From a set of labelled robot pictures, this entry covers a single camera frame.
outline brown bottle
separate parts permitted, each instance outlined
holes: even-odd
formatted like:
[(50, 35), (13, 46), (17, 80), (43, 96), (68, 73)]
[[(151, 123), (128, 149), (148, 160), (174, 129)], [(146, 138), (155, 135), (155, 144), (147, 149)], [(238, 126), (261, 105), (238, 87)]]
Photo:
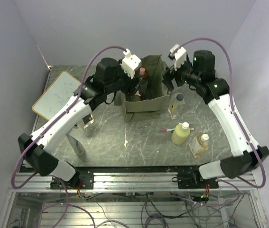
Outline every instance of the brown bottle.
[(189, 143), (191, 153), (197, 157), (209, 148), (209, 135), (198, 133), (194, 139)]
[(143, 95), (147, 91), (147, 86), (148, 86), (147, 72), (145, 68), (141, 67), (139, 69), (139, 76), (141, 76), (143, 79), (143, 81), (140, 83), (140, 86), (139, 86), (139, 94)]

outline gray wall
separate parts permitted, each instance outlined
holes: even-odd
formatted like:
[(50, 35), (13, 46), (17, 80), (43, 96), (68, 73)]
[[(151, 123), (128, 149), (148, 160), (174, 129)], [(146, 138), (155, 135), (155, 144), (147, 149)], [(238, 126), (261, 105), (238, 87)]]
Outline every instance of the gray wall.
[(19, 156), (18, 136), (32, 130), (32, 104), (47, 67), (12, 0), (0, 0), (0, 210)]
[[(255, 0), (15, 0), (50, 65), (85, 65), (102, 48), (120, 45), (143, 57), (196, 37), (229, 47)], [(189, 53), (214, 44), (188, 46)], [(121, 57), (118, 51), (105, 56)]]
[[(229, 53), (237, 107), (253, 136), (269, 147), (269, 1), (256, 1)], [(226, 65), (221, 63), (220, 76), (227, 75)], [(269, 157), (264, 166), (267, 182), (260, 194), (269, 218)], [(260, 183), (260, 171), (255, 174)]]

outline green fabric bag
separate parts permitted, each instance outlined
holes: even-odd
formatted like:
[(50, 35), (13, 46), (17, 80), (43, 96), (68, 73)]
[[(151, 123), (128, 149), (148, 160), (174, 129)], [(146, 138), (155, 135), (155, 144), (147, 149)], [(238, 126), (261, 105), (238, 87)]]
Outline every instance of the green fabric bag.
[(148, 74), (148, 89), (142, 96), (144, 100), (130, 102), (123, 93), (118, 93), (114, 100), (115, 105), (122, 106), (126, 123), (160, 118), (160, 112), (169, 99), (167, 87), (162, 83), (167, 65), (161, 56), (146, 56), (141, 61)]

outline tabletop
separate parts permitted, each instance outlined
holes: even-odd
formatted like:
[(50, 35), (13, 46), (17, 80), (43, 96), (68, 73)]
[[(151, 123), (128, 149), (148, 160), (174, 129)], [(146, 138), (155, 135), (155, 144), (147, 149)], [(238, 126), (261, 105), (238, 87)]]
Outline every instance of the tabletop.
[[(46, 87), (67, 71), (81, 80), (85, 66), (53, 66)], [(88, 71), (94, 74), (95, 67)], [(73, 128), (70, 134), (85, 148), (83, 155), (77, 155), (66, 137), (57, 145), (53, 155), (71, 163), (75, 167), (95, 166), (172, 166), (199, 165), (232, 156), (226, 135), (207, 105), (196, 92), (187, 85), (177, 89), (184, 95), (185, 108), (182, 116), (171, 120), (166, 104), (161, 118), (140, 122), (125, 123), (121, 106), (101, 104), (93, 111), (94, 123), (88, 130)], [(47, 122), (38, 116), (35, 130)], [(162, 133), (161, 129), (174, 128), (178, 123), (188, 122), (195, 127), (183, 145), (171, 141), (171, 132)], [(209, 134), (209, 149), (195, 158), (188, 143), (198, 132)]]

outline small glass vial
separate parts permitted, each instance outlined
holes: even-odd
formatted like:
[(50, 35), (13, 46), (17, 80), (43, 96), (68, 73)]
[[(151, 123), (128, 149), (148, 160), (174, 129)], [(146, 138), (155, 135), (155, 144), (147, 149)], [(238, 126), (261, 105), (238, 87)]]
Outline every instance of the small glass vial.
[(189, 148), (193, 156), (197, 157), (209, 148), (209, 135), (198, 133), (189, 143)]
[(182, 94), (173, 94), (168, 108), (170, 118), (173, 120), (177, 119), (182, 114), (184, 106), (184, 96)]

